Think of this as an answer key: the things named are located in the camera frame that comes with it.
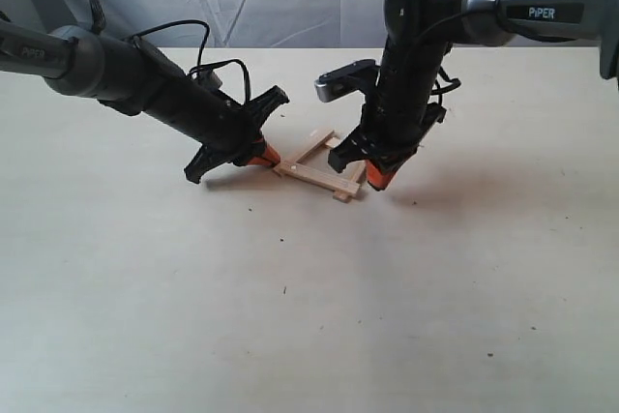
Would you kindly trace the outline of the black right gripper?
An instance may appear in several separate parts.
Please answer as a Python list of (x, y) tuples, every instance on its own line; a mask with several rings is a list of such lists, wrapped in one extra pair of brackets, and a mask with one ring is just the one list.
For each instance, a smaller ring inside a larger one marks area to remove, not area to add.
[(350, 163), (363, 161), (368, 184), (385, 191), (429, 130), (445, 118), (445, 89), (436, 84), (444, 74), (444, 56), (443, 43), (385, 44), (376, 62), (375, 90), (364, 95), (360, 123), (331, 150), (329, 166), (342, 172)]

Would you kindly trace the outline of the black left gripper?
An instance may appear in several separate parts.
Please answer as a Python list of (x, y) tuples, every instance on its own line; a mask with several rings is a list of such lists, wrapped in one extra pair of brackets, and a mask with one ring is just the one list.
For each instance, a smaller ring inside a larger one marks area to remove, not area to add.
[(280, 154), (267, 142), (262, 126), (280, 106), (289, 103), (286, 93), (273, 86), (245, 104), (226, 102), (208, 135), (184, 168), (186, 179), (199, 184), (202, 176), (221, 165), (277, 166)]

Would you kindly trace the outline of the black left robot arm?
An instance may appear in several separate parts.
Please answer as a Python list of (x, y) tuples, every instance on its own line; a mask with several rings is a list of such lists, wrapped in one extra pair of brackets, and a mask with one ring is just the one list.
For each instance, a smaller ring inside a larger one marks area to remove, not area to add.
[(196, 65), (184, 71), (142, 34), (122, 40), (102, 33), (96, 21), (90, 28), (63, 26), (50, 34), (1, 20), (1, 69), (37, 75), (55, 92), (94, 99), (127, 116), (145, 113), (197, 141), (198, 152), (185, 167), (188, 181), (223, 164), (280, 163), (262, 127), (289, 98), (278, 86), (251, 94), (243, 74), (244, 101), (221, 90), (215, 71), (224, 62)]

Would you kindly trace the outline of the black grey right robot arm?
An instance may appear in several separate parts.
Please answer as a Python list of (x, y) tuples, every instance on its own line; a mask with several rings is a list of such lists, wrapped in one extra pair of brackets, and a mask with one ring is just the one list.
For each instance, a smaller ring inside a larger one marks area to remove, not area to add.
[(315, 82), (328, 103), (352, 92), (365, 101), (359, 125), (329, 154), (343, 171), (363, 162), (376, 190), (413, 157), (446, 114), (458, 88), (442, 62), (456, 44), (498, 47), (515, 37), (540, 43), (594, 41), (600, 74), (618, 75), (618, 0), (384, 0), (386, 42), (379, 60), (359, 60)]

